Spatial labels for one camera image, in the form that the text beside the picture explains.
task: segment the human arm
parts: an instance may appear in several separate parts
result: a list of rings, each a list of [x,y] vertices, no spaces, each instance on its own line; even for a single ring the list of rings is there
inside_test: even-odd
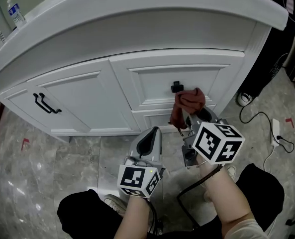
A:
[[[131,196],[125,216],[114,238],[145,239],[147,237],[149,211],[145,199]]]
[[[205,176],[214,168],[207,162],[200,167],[200,173]],[[246,197],[225,168],[206,180],[205,185],[221,221],[223,237],[241,221],[254,219]]]

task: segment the black trousers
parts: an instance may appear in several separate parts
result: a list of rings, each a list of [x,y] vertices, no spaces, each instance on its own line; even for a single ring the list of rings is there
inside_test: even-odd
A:
[[[248,165],[236,183],[246,196],[257,223],[265,231],[282,211],[284,189],[271,174]],[[122,217],[100,200],[94,190],[75,193],[64,198],[57,212],[62,230],[73,239],[114,238]],[[218,216],[192,232],[172,232],[162,238],[217,238],[221,239],[221,222]]]

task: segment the towel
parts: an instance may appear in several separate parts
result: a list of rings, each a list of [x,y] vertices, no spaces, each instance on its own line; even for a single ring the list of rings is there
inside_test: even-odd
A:
[[[189,114],[197,114],[203,108],[205,102],[205,95],[199,88],[177,92],[170,123],[178,130],[187,128],[182,109]]]

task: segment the cabinet handle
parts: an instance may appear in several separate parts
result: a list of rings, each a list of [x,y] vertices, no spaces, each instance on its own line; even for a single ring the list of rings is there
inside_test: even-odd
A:
[[[50,114],[51,111],[48,111],[47,109],[45,109],[39,102],[38,102],[38,95],[36,93],[33,93],[34,96],[34,102],[41,108],[43,109],[46,113]]]
[[[57,113],[60,113],[62,112],[60,109],[57,109],[57,110],[54,110],[52,109],[48,104],[46,104],[46,102],[43,101],[43,99],[45,98],[44,94],[43,93],[39,93],[40,97],[41,97],[41,102],[42,104],[48,108],[50,111],[52,111],[54,114],[57,114]]]

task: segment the white power strip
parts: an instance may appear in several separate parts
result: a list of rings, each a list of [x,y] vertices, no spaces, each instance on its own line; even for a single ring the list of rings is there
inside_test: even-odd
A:
[[[272,124],[273,135],[277,139],[277,136],[280,135],[280,122],[276,119],[272,119],[271,124]],[[271,132],[270,134],[271,134],[271,145],[273,145],[274,147],[279,146],[279,144],[274,140]]]

